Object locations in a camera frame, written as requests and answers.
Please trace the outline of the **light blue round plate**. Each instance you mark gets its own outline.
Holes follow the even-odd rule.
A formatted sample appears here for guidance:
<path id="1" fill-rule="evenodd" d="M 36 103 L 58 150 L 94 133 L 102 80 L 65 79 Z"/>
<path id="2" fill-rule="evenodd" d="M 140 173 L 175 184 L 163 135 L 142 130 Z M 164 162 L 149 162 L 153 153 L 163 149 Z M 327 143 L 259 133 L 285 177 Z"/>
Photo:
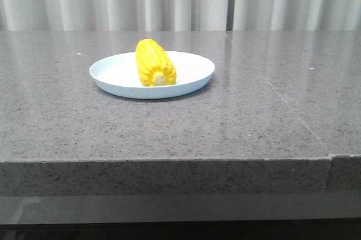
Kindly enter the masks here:
<path id="1" fill-rule="evenodd" d="M 99 88 L 110 94 L 132 99 L 165 99 L 190 94 L 204 87 L 211 79 L 214 63 L 200 55 L 168 51 L 177 70 L 172 86 L 146 87 L 141 84 L 135 52 L 106 57 L 90 67 L 90 75 Z"/>

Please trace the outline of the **white pleated curtain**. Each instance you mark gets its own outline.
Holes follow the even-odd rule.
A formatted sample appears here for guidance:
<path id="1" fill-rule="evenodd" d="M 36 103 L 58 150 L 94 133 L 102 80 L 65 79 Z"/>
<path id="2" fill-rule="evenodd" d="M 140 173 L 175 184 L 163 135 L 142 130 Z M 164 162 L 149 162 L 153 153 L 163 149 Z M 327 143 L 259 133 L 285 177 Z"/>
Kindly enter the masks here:
<path id="1" fill-rule="evenodd" d="M 360 0 L 1 0 L 3 30 L 356 30 Z"/>

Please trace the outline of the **yellow corn cob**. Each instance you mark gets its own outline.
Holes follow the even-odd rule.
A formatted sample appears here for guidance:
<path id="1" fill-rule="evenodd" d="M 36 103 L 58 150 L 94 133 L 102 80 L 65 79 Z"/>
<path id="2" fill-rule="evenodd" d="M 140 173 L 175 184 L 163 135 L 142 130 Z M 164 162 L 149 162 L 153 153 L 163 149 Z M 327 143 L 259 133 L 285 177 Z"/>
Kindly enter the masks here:
<path id="1" fill-rule="evenodd" d="M 137 44 L 135 54 L 142 85 L 158 87 L 176 84 L 176 68 L 168 54 L 155 40 L 141 40 Z"/>

